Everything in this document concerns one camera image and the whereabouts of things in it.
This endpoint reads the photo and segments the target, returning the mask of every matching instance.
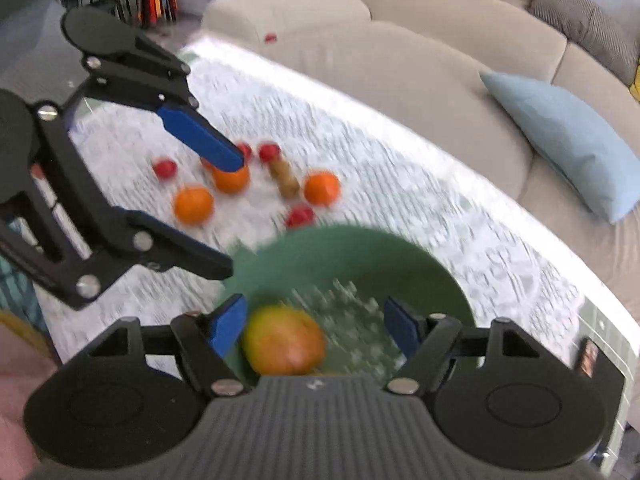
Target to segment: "yellow pillow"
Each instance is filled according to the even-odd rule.
[[[636,101],[640,102],[640,66],[638,66],[638,71],[636,72],[636,80],[629,87],[629,91],[636,98]]]

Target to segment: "lace tablecloth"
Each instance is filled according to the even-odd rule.
[[[192,63],[190,87],[215,127],[254,146],[275,140],[299,176],[309,168],[338,174],[343,198],[321,212],[320,220],[375,226],[424,247],[458,281],[479,326],[511,317],[568,362],[588,293],[584,284],[591,301],[616,307],[613,295],[562,242],[430,142],[339,92],[229,44],[205,41],[194,50],[212,58]],[[300,83],[297,91],[270,84],[269,72],[290,88]],[[344,113],[348,108],[351,117]],[[148,112],[103,105],[71,135],[112,203],[169,224],[175,223],[175,189],[207,181],[197,155]],[[177,180],[158,182],[149,165],[158,155],[179,161]],[[263,168],[254,164],[252,172],[248,192],[240,198],[217,196],[212,220],[185,231],[231,253],[238,244],[255,249],[276,239],[287,205]],[[184,311],[212,309],[221,294],[220,283],[180,269],[155,274],[137,267],[82,312],[42,291],[40,297],[56,348],[68,360],[121,316],[164,323]]]

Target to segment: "red object on floor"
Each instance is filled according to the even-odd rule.
[[[280,147],[275,142],[265,142],[258,146],[258,156],[263,164],[269,164],[280,156]]]
[[[236,144],[236,146],[238,147],[238,150],[242,152],[245,162],[249,162],[252,158],[254,158],[254,150],[252,150],[251,146],[249,146],[246,142],[240,142],[239,144]]]
[[[295,229],[305,225],[313,225],[316,223],[316,214],[308,205],[299,205],[289,211],[285,225],[287,229]]]
[[[159,158],[153,163],[152,168],[160,180],[173,178],[178,172],[178,165],[170,158]]]

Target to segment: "pink fabric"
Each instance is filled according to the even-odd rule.
[[[29,395],[56,365],[0,324],[0,479],[20,480],[38,459],[22,427]]]

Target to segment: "blue gripper pad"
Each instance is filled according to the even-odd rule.
[[[194,110],[163,106],[156,114],[165,130],[219,170],[233,172],[244,166],[242,152]]]
[[[242,295],[230,298],[231,303],[219,307],[220,316],[209,325],[209,346],[224,357],[236,343],[246,324],[248,305]]]
[[[404,356],[410,359],[422,342],[418,321],[393,298],[386,298],[383,311],[386,331]]]

